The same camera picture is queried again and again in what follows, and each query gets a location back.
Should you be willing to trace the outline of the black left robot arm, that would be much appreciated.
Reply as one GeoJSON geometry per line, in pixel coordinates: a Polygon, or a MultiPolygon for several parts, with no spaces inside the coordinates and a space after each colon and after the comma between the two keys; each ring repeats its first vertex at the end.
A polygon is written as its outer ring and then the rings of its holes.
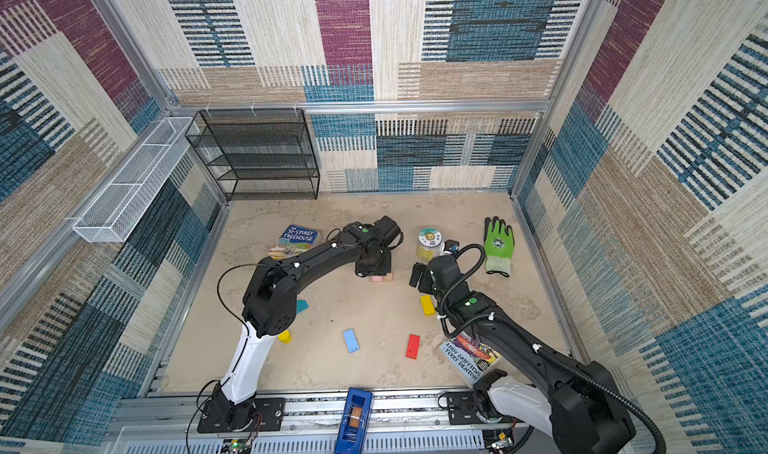
{"type": "Polygon", "coordinates": [[[243,327],[233,359],[220,380],[223,398],[239,405],[255,396],[258,378],[278,335],[297,316],[299,293],[311,283],[348,263],[361,278],[391,270],[391,252],[402,244],[403,232],[390,217],[372,224],[352,222],[326,242],[281,260],[265,257],[243,296],[243,327]]]}

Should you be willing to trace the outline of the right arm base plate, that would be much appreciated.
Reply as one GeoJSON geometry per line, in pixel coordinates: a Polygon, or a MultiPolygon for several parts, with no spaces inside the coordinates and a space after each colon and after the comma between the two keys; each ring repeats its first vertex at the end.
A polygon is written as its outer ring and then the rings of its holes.
{"type": "Polygon", "coordinates": [[[438,406],[445,410],[450,425],[512,424],[514,418],[497,413],[487,396],[474,391],[446,391],[438,396],[438,406]]]}

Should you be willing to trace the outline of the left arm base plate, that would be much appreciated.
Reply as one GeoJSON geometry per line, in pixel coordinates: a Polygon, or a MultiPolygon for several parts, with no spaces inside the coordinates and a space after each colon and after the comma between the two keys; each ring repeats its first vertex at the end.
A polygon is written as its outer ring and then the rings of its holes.
{"type": "Polygon", "coordinates": [[[196,431],[199,434],[250,432],[254,428],[279,431],[284,407],[285,399],[281,397],[251,398],[234,404],[217,396],[204,404],[196,431]]]}

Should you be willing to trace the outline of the light blue wood block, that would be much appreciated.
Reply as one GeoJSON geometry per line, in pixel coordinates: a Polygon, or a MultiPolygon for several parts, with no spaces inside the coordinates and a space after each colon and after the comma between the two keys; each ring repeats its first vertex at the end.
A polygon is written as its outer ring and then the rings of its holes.
{"type": "Polygon", "coordinates": [[[349,353],[355,353],[360,349],[359,341],[352,328],[344,330],[342,336],[349,353]]]}

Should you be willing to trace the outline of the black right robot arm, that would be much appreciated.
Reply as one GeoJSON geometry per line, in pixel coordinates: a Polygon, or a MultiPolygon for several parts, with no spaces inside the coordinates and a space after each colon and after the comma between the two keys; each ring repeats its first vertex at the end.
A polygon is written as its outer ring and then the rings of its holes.
{"type": "Polygon", "coordinates": [[[454,255],[417,263],[410,285],[436,302],[447,338],[462,334],[487,345],[528,380],[508,375],[479,383],[475,392],[495,417],[520,419],[548,434],[562,453],[617,453],[636,435],[641,413],[620,394],[611,373],[550,347],[507,315],[488,295],[473,290],[454,255]]]}

